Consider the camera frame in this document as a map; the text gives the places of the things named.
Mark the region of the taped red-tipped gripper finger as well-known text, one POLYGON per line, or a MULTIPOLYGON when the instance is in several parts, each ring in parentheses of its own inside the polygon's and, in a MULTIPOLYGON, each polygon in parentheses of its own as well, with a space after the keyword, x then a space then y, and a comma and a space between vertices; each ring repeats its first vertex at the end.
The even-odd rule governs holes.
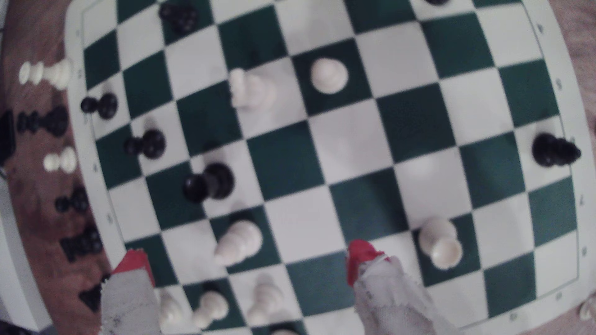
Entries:
POLYGON ((101 283, 100 334, 161 334, 159 303, 148 256, 128 250, 101 283))
POLYGON ((366 240, 347 247, 347 283, 365 334, 460 334, 396 256, 366 240))

